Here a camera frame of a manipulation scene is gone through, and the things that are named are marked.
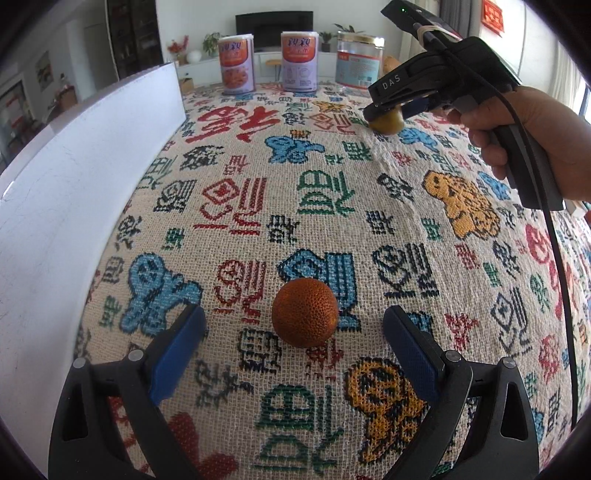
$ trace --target yellow cartoon figure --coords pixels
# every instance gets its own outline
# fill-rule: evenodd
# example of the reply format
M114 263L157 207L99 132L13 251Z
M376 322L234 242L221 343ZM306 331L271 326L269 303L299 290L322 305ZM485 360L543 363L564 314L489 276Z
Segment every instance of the yellow cartoon figure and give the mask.
M428 171L423 188L445 204L445 214L459 239L465 239L470 233L483 240L499 234L501 219L471 181Z
M349 368L345 395L368 419L361 463L402 453L417 432L427 404L420 400L398 365L387 358L364 358Z
M339 113L343 112L347 106L345 104L341 105L340 103L331 103L331 102L320 102L315 101L312 102L318 108L320 108L320 113Z

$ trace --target orange ball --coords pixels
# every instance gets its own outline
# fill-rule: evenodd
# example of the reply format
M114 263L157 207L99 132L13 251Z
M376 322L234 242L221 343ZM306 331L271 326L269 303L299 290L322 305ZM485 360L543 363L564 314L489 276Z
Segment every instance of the orange ball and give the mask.
M314 278L296 278L281 287L271 311L273 328L284 342L298 348L322 345L339 323L332 290Z

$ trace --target screw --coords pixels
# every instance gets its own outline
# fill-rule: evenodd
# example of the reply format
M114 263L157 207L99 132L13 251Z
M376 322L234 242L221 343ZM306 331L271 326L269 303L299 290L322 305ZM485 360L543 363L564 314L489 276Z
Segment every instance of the screw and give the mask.
M74 363L72 364L74 366L74 368L82 368L86 363L86 358L80 356L78 357L76 360L74 360Z
M142 350L132 350L129 352L127 358L129 358L132 362L137 362L144 357L144 353Z
M517 366L515 360L513 360L510 356L504 356L502 362L507 368L515 368Z
M445 352L445 358L447 358L450 362L459 362L462 356L456 352L455 350L448 350Z

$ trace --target red chinese character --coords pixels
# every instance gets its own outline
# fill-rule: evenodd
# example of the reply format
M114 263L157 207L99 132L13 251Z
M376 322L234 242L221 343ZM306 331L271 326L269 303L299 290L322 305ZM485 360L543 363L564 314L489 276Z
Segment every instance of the red chinese character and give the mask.
M188 137L185 139L185 142L192 143L198 140L203 140L207 137L228 132L230 130L230 125L239 122L241 118L247 116L247 114L248 112L246 110L234 106L223 106L216 108L211 112L204 113L197 118L197 121L211 123L205 125L205 127L201 129L201 132L203 132L201 135Z
M336 364L343 358L343 351L337 349L336 340L331 338L325 341L320 346L315 346L306 349L306 355L308 356L308 362L306 368L312 370L313 364L319 365L319 371L314 372L316 378L322 378L324 375L324 365L326 364L327 370L335 370ZM326 380L336 381L335 375L328 375L325 377Z
M470 164L466 161L466 158L464 157L464 155L462 155L461 153L458 153L458 152L454 152L454 151L448 151L447 154L452 159L454 159L459 166L472 171L472 168L470 167Z
M589 343L589 337L587 337L587 325L585 324L585 320L581 320L579 322L579 338L581 339L581 343Z
M345 135L355 135L355 132L349 130L351 126L351 120L344 114L344 113L334 113L333 114L336 122L336 129Z
M216 313L233 313L233 307L241 301L245 323L259 323L261 311L251 305L262 299L265 287L267 263L250 260L246 265L238 260L226 260L217 268L217 279L221 285L216 285L213 291L217 300L225 308L214 309Z
M447 117L445 117L445 116L433 115L433 120L435 121L435 123L437 123L439 125L449 124L449 121L447 120Z
M453 333L454 348L458 352L466 349L469 342L468 332L472 330L473 327L479 325L478 320L469 318L465 313L454 316L446 313L445 321L447 323L447 327Z
M462 260L464 264L464 268L466 270L474 270L475 268L480 268L480 264L478 263L478 258L476 254L470 250L470 248L465 244L458 244L454 245L456 247L457 256Z
M265 130L271 125L276 125L280 122L278 118L269 118L274 116L276 113L278 113L278 110L270 110L266 112L265 107L256 107L252 112L252 115L247 118L247 121L240 125L242 130L250 131L243 134L238 134L236 138L238 140L242 140L243 142L250 143L251 135L255 134L256 132L260 132L261 130Z
M558 359L558 340L556 340L556 336L548 335L542 338L538 361L544 372L544 381L547 384L556 375L560 366L560 360Z
M521 240L515 240L515 245L517 246L517 251L521 255L524 255L527 253L527 247L525 246L525 244Z
M412 157L410 157L409 155L406 155L406 153L402 153L402 152L392 152L392 156L394 158L396 158L396 161L401 166L408 165L410 162L413 161Z
M261 223L256 220L247 220L247 217L253 217L262 210L262 203L265 197L265 186L267 185L267 179L255 179L254 184L252 185L251 195L247 201L247 195L249 186L251 184L251 179L246 179L244 181L244 186L242 187L242 195L240 196L240 203L238 204L238 209L241 210L240 212L234 213L234 221L239 226L261 226ZM231 234L234 235L259 235L259 230L239 230L234 229L230 230Z
M326 115L325 113L310 115L310 119L314 121L315 126L324 131L330 130L334 125L332 117Z
M424 129L430 130L431 132L440 131L440 128L437 125L433 125L432 123L429 123L426 120L421 120L420 118L417 118L416 122L422 125Z
M563 312L562 294L560 292L560 282L558 280L558 271L556 270L556 263L552 258L552 247L550 240L547 236L544 236L536 227L526 224L525 226L525 237L527 239L527 246L529 247L530 254L536 262L540 265L548 265L548 273L550 274L550 285L552 290L557 292L558 301L554 308L556 318L560 320ZM566 283L569 290L572 291L574 277L573 269L568 262L564 262L564 270L566 272ZM573 309L578 312L579 307L576 303L576 297L570 299Z
M209 221L217 222L228 213L234 211L234 206L229 202L240 197L238 208L234 212L233 221L236 227L230 230L231 235L260 235L261 231L252 227L261 227L256 217L262 210L265 198L266 178L246 179L242 190L238 188L232 179L223 179L206 187L202 195L209 200L199 208L199 212ZM226 229L228 224L220 223L196 223L194 228Z

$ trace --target hand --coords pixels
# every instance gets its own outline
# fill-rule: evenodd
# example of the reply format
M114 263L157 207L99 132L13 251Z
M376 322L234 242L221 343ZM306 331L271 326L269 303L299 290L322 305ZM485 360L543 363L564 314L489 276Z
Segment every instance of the hand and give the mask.
M519 116L525 129L546 150L558 188L564 198L591 201L591 126L570 108L544 92L518 87L505 97ZM513 118L497 97L461 115L448 114L453 124L470 129L470 142L482 149L482 160L492 167L498 179L506 177L507 152L491 144L487 130L513 124Z

